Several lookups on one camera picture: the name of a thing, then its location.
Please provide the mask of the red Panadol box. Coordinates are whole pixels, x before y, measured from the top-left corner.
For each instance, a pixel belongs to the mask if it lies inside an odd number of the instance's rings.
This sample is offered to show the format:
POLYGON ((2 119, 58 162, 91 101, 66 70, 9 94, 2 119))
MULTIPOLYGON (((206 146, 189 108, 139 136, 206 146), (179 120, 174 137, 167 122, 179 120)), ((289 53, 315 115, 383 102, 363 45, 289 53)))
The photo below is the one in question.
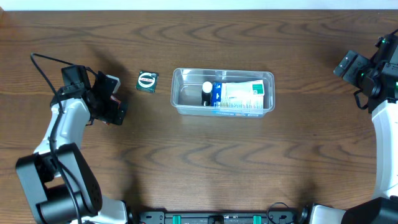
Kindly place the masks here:
MULTIPOLYGON (((116 102, 118 104, 118 108, 120 107, 121 101, 119 99, 117 99, 114 95, 110 96, 110 100, 116 102)), ((103 123, 108 125, 108 126, 110 125, 110 123, 106 122, 106 121, 103 121, 103 123)))

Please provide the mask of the green Zam-Buk box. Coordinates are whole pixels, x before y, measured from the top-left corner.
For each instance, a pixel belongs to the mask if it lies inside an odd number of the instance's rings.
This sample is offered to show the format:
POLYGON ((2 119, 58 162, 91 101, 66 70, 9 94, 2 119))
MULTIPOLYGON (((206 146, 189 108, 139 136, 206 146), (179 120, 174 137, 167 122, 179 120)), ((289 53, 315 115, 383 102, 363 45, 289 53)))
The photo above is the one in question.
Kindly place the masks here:
POLYGON ((141 70, 137 79, 136 89, 149 93, 155 93, 158 79, 158 73, 141 70))

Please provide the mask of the black bottle white cap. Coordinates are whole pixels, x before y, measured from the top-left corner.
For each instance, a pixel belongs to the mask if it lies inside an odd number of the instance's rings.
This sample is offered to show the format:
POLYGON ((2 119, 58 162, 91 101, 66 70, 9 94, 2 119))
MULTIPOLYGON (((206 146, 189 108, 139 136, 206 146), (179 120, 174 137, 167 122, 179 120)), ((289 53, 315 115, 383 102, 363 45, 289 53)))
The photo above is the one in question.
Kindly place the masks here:
POLYGON ((211 82, 204 82, 201 91, 201 105, 210 106, 212 99, 213 84, 211 82))

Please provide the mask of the blue medicine packet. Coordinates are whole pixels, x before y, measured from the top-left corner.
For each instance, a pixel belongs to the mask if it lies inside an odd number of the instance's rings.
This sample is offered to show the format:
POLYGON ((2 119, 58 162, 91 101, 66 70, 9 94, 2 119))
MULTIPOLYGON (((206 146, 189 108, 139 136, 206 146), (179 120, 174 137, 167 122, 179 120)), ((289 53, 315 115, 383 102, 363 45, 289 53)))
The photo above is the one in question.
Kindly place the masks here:
POLYGON ((213 84, 211 105, 213 107, 259 110, 264 107, 264 96, 233 96, 227 97, 221 92, 223 83, 213 84))

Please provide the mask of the white green medicine box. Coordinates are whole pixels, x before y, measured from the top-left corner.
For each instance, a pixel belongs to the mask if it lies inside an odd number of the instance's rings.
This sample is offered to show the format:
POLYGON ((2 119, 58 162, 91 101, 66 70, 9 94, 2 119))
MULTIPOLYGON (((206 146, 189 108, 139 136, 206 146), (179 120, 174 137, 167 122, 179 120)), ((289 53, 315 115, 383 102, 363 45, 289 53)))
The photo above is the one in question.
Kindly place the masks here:
POLYGON ((262 80, 255 80, 240 83, 223 83, 222 94, 227 97, 233 96, 264 96, 265 88, 262 80))

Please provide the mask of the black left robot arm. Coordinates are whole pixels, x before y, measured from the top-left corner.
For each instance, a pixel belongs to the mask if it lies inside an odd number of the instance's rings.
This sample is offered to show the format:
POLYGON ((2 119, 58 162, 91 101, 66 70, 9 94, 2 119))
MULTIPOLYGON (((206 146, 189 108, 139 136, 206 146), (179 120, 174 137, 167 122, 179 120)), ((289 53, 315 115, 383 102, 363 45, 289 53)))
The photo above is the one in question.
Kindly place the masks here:
POLYGON ((17 160, 16 172, 37 223, 127 223, 127 206, 101 193, 80 148, 87 125, 98 119, 120 125, 127 105, 114 94, 121 82, 90 69, 62 69, 64 86, 50 102, 52 118, 33 154, 17 160))

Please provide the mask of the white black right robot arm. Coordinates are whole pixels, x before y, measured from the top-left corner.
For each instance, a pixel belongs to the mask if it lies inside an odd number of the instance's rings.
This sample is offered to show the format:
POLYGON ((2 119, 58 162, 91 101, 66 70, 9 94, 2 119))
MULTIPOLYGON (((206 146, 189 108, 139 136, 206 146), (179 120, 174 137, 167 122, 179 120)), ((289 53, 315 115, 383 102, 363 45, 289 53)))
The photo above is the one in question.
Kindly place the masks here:
POLYGON ((376 42, 366 58, 348 51, 333 73, 355 86, 357 107, 368 110, 376 133, 376 183, 372 199, 347 210, 314 203, 300 223, 397 223, 397 31, 376 42))

